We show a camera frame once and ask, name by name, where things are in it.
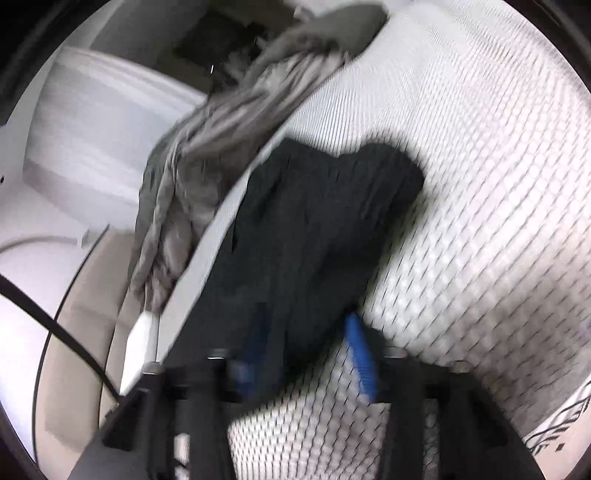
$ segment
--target white plastic part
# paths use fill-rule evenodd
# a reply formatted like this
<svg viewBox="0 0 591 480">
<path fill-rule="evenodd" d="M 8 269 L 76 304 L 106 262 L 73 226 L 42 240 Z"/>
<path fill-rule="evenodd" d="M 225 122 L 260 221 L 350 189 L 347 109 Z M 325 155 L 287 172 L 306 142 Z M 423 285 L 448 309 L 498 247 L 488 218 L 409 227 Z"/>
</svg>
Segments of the white plastic part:
<svg viewBox="0 0 591 480">
<path fill-rule="evenodd" d="M 127 338 L 123 376 L 119 393 L 127 395 L 135 385 L 146 362 L 156 360 L 158 327 L 160 317 L 150 312 L 142 312 Z"/>
</svg>

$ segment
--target black cable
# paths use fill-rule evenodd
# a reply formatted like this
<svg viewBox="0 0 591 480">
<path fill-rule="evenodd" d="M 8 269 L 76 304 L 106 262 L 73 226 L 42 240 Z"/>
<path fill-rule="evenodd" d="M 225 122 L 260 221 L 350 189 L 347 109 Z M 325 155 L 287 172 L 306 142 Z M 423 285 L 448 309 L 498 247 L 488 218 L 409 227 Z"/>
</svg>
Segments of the black cable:
<svg viewBox="0 0 591 480">
<path fill-rule="evenodd" d="M 45 310 L 37 305 L 37 303 L 27 296 L 27 294 L 2 274 L 0 274 L 0 294 L 14 303 L 17 307 L 27 312 L 40 325 L 49 330 L 49 332 L 60 342 L 82 358 L 86 365 L 93 369 L 96 376 L 104 383 L 113 398 L 119 402 L 121 399 L 119 392 L 117 392 L 116 388 L 113 386 L 113 382 L 109 379 L 106 372 L 97 363 L 94 357 L 88 353 L 88 351 L 72 335 L 70 335 L 67 330 L 52 319 Z"/>
</svg>

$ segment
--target white mesh surface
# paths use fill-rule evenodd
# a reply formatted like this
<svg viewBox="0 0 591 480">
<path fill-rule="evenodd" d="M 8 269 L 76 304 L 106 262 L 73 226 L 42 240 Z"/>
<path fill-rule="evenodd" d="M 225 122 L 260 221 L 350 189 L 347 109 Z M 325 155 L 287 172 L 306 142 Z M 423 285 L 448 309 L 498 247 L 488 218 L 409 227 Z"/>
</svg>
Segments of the white mesh surface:
<svg viewBox="0 0 591 480">
<path fill-rule="evenodd" d="M 476 365 L 526 434 L 590 370 L 590 117 L 571 67 L 501 0 L 417 1 L 267 152 L 283 136 L 332 154 L 368 138 L 408 143 L 424 192 L 394 231 L 365 319 L 425 361 Z M 374 478 L 388 407 L 359 395 L 347 349 L 231 426 L 239 479 Z"/>
</svg>

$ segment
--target gray cloth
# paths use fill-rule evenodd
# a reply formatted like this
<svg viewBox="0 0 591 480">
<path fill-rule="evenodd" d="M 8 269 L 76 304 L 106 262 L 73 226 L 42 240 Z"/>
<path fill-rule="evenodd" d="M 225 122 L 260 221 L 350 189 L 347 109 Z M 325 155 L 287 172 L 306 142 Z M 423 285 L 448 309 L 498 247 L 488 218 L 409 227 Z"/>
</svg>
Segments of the gray cloth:
<svg viewBox="0 0 591 480">
<path fill-rule="evenodd" d="M 130 287 L 160 313 L 217 207 L 290 113 L 384 24 L 380 5 L 352 5 L 292 28 L 234 90 L 176 125 L 148 159 L 139 193 Z"/>
</svg>

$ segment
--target black cloth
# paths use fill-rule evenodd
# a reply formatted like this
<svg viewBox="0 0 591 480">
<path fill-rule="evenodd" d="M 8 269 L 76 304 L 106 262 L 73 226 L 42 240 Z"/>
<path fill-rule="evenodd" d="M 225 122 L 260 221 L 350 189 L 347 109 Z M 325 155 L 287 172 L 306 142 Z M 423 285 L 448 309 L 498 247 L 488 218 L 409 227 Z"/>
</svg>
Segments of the black cloth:
<svg viewBox="0 0 591 480">
<path fill-rule="evenodd" d="M 252 173 L 164 366 L 221 349 L 255 364 L 250 406 L 273 398 L 355 308 L 394 219 L 423 180 L 406 153 L 388 145 L 334 158 L 284 140 Z"/>
</svg>

